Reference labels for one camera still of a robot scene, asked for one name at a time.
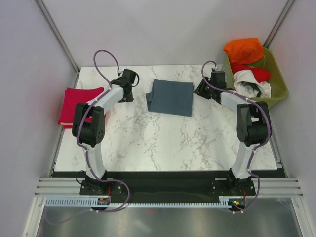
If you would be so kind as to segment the blue grey t shirt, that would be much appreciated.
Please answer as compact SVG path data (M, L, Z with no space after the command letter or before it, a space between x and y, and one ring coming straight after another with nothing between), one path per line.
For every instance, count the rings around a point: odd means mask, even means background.
M151 92L146 94L148 111L191 117L193 90L192 82L155 79Z

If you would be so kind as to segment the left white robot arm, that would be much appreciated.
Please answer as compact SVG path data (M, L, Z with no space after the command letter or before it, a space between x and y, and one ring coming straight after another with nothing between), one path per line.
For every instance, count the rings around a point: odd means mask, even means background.
M139 81L135 71L124 69L121 76L109 82L106 91L86 103L77 103L75 107L72 134L76 137L77 145L83 149L86 176L93 179L91 188L97 194L104 194L108 190L101 152L106 112L116 103L132 102L134 83L138 84Z

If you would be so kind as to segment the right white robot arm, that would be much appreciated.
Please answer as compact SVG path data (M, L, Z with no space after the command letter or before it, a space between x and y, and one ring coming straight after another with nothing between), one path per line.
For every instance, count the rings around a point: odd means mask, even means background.
M272 134L269 106L265 101L255 102L227 88L225 73L213 69L210 77L203 76L194 93L213 99L236 112L236 133L239 149L230 169L232 179L226 182L227 191L238 194L244 188L242 179L252 176L251 163L259 147L265 145Z

